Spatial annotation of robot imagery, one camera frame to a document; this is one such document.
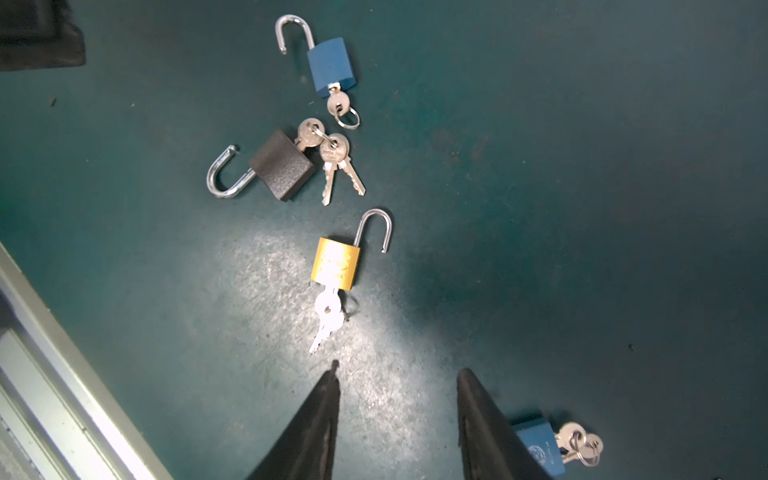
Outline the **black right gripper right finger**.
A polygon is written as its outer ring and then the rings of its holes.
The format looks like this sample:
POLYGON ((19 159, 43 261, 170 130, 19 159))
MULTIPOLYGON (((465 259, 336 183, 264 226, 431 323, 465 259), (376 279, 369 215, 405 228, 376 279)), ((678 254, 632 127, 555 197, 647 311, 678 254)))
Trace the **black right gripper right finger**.
POLYGON ((459 445, 466 479, 539 479, 540 466, 469 368, 457 376, 459 445))

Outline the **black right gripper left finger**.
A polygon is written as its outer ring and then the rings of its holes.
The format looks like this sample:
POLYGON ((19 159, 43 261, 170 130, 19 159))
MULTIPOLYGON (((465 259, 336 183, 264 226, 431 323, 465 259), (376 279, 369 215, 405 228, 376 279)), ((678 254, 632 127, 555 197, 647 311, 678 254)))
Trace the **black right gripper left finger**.
POLYGON ((332 478, 341 397, 338 367, 333 360, 247 479, 332 478))

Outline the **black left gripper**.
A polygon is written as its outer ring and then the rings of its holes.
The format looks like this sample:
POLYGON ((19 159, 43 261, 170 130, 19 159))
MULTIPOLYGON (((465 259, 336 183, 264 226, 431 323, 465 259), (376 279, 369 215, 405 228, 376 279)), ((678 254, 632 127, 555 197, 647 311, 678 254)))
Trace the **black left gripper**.
POLYGON ((82 31, 66 0, 1 0, 1 71, 79 67, 82 31))

